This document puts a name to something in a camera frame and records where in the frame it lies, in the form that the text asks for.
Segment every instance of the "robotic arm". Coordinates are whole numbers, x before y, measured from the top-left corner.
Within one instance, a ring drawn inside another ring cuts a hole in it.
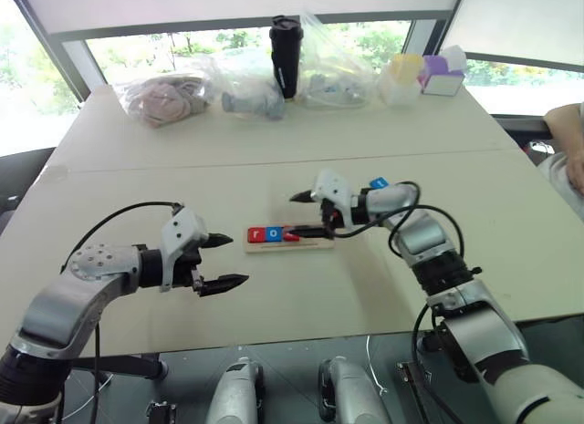
[[[188,208],[175,210],[162,228],[160,249],[145,245],[86,246],[69,258],[61,276],[38,294],[0,360],[0,423],[46,423],[60,390],[106,305],[139,287],[190,286],[199,296],[227,292],[248,277],[205,282],[197,271],[199,248],[233,240],[208,233]]]
[[[434,332],[459,378],[479,382],[502,423],[584,422],[584,390],[557,371],[530,363],[527,347],[484,283],[469,271],[442,226],[417,205],[411,184],[351,191],[337,173],[323,170],[314,188],[291,198],[319,202],[322,227],[295,227],[302,237],[346,237],[356,225],[379,221],[398,228],[395,242],[426,293],[426,304],[443,318]],[[402,219],[410,213],[407,220]]]

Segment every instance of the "red block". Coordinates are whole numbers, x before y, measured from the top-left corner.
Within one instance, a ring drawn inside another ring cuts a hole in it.
[[[284,227],[284,241],[285,242],[299,242],[300,241],[300,236],[299,235],[295,235],[295,234],[290,234],[286,232],[287,228],[292,228],[291,226],[285,226]]]
[[[247,229],[247,241],[250,243],[263,243],[266,241],[266,228],[256,226]]]

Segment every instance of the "purple box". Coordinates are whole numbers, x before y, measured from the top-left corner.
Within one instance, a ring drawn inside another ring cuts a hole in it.
[[[423,94],[439,96],[454,96],[463,84],[462,70],[448,70],[448,63],[444,57],[426,55],[423,57],[424,70],[418,76],[422,85]]]

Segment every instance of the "plastic bag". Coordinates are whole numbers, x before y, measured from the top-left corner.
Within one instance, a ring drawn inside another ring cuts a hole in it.
[[[399,53],[381,69],[377,88],[381,99],[389,106],[408,107],[415,104],[422,86],[418,75],[423,70],[423,58],[413,53]]]
[[[272,60],[260,48],[225,50],[214,56],[221,69],[225,112],[244,118],[284,117],[284,96],[274,79]]]
[[[372,67],[346,51],[312,14],[304,29],[297,100],[311,108],[357,108],[374,95]]]
[[[216,97],[217,79],[213,59],[201,56],[194,60],[188,73],[135,80],[114,86],[114,91],[130,117],[158,128],[205,111]]]

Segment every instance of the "white cable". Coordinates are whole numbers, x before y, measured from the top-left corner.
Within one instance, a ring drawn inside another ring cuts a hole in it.
[[[104,389],[110,383],[110,381],[111,381],[112,378],[113,378],[113,374],[111,374],[108,377],[108,379],[103,383],[103,385],[101,385],[99,387],[98,393],[101,392],[101,390]],[[69,419],[73,415],[77,415],[81,410],[83,410],[84,408],[86,408],[91,401],[93,401],[93,395],[91,395],[91,397],[89,397],[89,399],[85,403],[83,403],[79,408],[73,410],[71,413],[69,413],[68,415],[66,415],[65,417],[63,417],[63,420]]]
[[[367,352],[367,361],[369,362],[369,371],[371,372],[371,375],[373,376],[373,380],[375,381],[375,384],[380,389],[380,396],[382,396],[384,393],[387,392],[387,389],[379,382],[379,380],[377,379],[377,376],[375,375],[375,371],[373,370],[373,365],[371,364],[371,355],[369,352],[370,338],[371,338],[371,336],[367,336],[367,342],[365,343],[365,351]]]

